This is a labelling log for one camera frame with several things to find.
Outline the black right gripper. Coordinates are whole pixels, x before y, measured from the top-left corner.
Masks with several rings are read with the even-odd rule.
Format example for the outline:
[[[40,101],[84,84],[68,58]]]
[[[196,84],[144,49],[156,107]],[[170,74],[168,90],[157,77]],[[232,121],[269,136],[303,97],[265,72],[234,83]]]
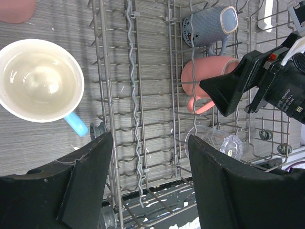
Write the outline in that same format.
[[[230,73],[200,81],[200,87],[210,96],[219,112],[227,117],[232,114],[242,95],[258,87],[252,102],[244,109],[248,114],[257,113],[271,104],[288,117],[305,123],[305,52],[281,62],[302,37],[291,33],[278,47],[261,53],[247,53]]]

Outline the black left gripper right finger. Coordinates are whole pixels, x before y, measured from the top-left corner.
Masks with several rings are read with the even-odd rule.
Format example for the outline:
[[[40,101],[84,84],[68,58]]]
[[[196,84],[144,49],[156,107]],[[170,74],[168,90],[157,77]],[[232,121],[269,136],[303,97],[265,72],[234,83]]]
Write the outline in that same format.
[[[302,168],[264,172],[193,135],[188,150],[201,228],[304,228]]]

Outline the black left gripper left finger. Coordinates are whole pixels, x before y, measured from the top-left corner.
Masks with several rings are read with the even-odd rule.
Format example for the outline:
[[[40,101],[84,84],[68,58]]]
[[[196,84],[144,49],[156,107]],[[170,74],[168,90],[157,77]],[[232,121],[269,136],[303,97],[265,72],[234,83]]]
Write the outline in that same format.
[[[24,175],[0,178],[3,229],[95,229],[112,156],[104,133]]]

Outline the light blue mug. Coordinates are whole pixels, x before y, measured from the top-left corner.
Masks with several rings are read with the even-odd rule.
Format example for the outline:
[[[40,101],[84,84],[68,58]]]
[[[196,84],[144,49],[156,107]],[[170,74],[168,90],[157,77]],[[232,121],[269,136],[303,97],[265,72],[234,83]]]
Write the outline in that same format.
[[[80,136],[88,127],[75,113],[84,93],[84,76],[61,46],[24,39],[0,51],[0,104],[11,114],[36,123],[64,119]]]

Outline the pink handleless tumbler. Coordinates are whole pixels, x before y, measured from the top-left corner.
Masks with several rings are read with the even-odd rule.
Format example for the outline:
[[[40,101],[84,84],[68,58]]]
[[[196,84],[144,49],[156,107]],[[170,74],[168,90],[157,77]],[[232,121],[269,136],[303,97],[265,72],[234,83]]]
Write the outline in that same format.
[[[33,16],[36,3],[36,0],[0,0],[0,21],[23,23]]]

